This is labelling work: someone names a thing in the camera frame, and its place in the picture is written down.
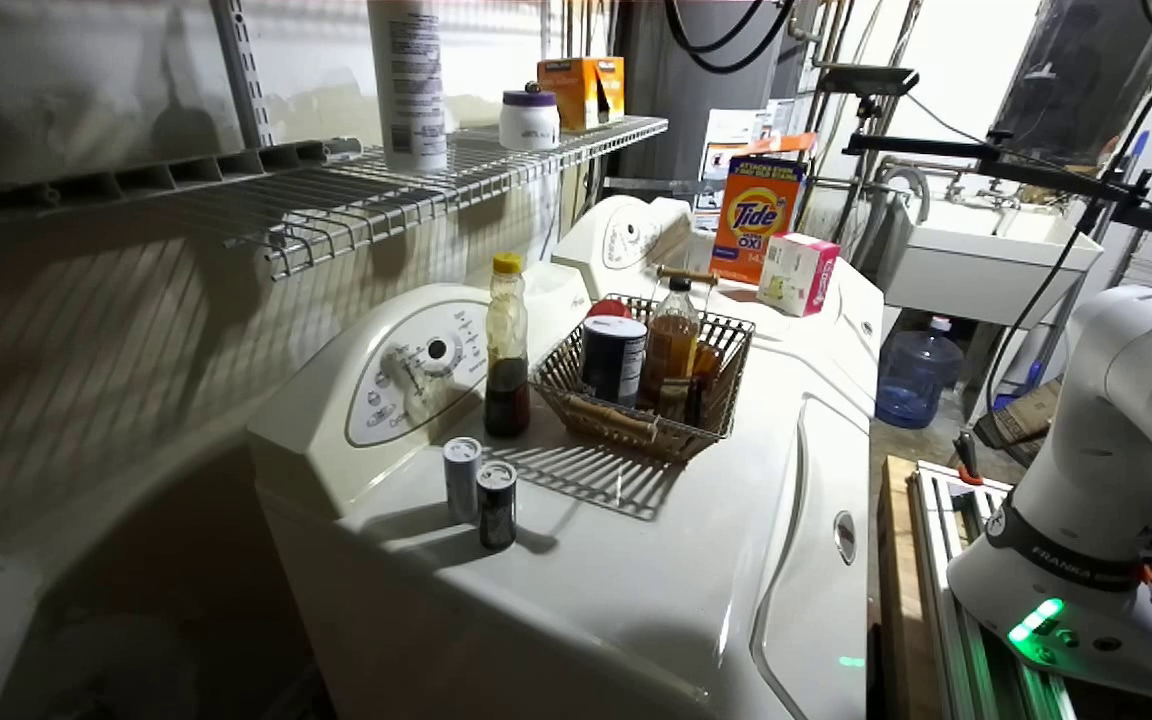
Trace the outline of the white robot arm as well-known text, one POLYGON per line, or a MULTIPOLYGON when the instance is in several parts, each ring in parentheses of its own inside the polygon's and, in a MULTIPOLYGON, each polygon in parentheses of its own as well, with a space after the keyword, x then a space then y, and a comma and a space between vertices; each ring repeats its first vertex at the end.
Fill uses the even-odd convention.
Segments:
POLYGON ((1019 660, 1152 696, 1152 289, 1073 320, 1053 430, 951 560, 949 592, 1019 660))

